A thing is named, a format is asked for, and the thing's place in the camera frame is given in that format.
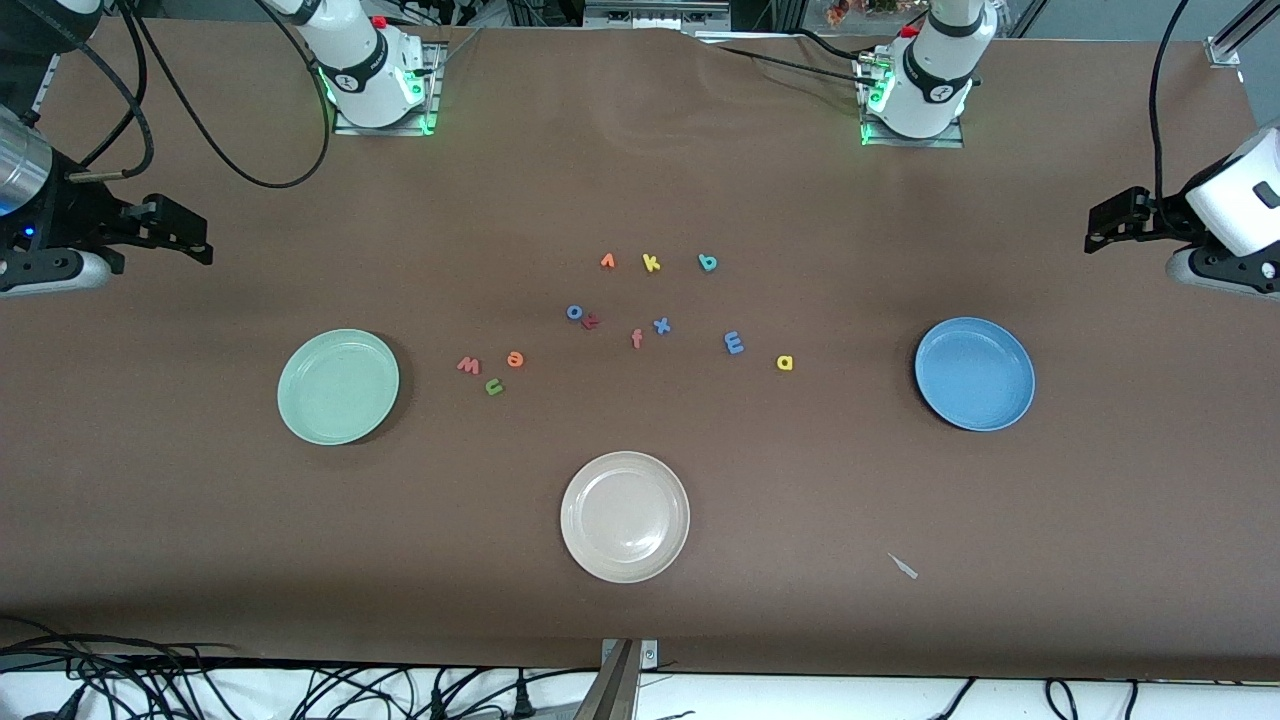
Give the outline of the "aluminium corner profile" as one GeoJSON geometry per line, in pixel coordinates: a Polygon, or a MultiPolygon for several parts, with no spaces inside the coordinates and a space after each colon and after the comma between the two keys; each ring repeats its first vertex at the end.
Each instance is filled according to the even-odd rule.
{"type": "Polygon", "coordinates": [[[1216,35],[1204,41],[1210,64],[1238,67],[1239,51],[1276,19],[1280,19],[1280,0],[1248,0],[1216,35]]]}

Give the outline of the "blue plate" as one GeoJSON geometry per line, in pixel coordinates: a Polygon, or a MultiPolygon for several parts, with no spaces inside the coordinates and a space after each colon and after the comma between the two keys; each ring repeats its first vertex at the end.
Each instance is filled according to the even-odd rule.
{"type": "Polygon", "coordinates": [[[913,374],[925,405],[948,424],[996,432],[1020,421],[1036,398],[1036,369],[1023,343],[978,316],[955,316],[920,338],[913,374]]]}

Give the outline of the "green plate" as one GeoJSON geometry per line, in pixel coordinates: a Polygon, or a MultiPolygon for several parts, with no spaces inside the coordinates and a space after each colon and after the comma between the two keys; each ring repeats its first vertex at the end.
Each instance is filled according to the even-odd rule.
{"type": "Polygon", "coordinates": [[[276,407],[298,438],[320,446],[353,443],[390,415],[401,391],[390,346],[360,329],[334,329],[302,343],[276,383],[276,407]]]}

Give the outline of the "brown table cover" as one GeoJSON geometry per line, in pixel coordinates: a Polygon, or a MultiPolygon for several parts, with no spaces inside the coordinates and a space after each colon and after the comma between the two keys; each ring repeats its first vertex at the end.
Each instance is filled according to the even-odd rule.
{"type": "Polygon", "coordinates": [[[204,215],[215,261],[0,300],[0,612],[273,659],[648,637],[680,671],[1280,678],[1280,304],[1171,282],[1167,243],[1082,250],[1149,179],[1152,55],[995,44],[964,146],[904,149],[861,145],[835,79],[672,31],[485,29],[435,135],[335,137],[285,191],[152,73],[156,158],[115,191],[204,215]],[[955,316],[1030,355],[1006,429],[916,389],[955,316]],[[390,346],[399,396],[320,446],[276,383],[334,329],[390,346]],[[616,451],[691,507],[637,584],[561,536],[616,451]]]}

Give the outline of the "beige plate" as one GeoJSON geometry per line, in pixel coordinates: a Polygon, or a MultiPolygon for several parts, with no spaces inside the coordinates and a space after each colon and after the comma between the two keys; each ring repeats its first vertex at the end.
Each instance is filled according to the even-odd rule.
{"type": "Polygon", "coordinates": [[[648,582],[675,564],[691,525],[689,495],[658,457],[616,451],[584,464],[564,489],[559,530],[573,561],[614,584],[648,582]]]}

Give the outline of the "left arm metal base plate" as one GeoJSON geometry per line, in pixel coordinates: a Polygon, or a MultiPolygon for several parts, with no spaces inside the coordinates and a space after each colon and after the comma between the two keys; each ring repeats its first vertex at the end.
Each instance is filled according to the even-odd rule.
{"type": "Polygon", "coordinates": [[[960,149],[964,145],[960,114],[972,86],[966,85],[956,99],[928,102],[911,83],[899,79],[895,58],[886,49],[859,53],[851,61],[860,81],[861,145],[960,149]]]}

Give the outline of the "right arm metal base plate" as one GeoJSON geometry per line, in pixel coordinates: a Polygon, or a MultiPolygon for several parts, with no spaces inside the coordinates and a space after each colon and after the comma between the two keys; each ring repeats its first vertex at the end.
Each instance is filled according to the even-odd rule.
{"type": "Polygon", "coordinates": [[[338,135],[430,136],[435,132],[449,46],[394,28],[378,31],[375,53],[355,67],[321,67],[338,135]]]}

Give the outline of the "aluminium frame beam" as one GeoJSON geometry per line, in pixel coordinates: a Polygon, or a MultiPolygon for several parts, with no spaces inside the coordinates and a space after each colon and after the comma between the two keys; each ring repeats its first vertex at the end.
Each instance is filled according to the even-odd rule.
{"type": "Polygon", "coordinates": [[[730,32],[732,13],[728,0],[584,0],[582,27],[730,32]]]}

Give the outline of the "grey metal mount bracket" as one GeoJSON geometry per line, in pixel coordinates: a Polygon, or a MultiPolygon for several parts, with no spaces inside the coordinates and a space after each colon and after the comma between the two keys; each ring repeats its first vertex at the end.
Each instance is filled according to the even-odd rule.
{"type": "Polygon", "coordinates": [[[658,666],[657,639],[605,639],[602,666],[573,720],[635,720],[644,670],[658,666]]]}

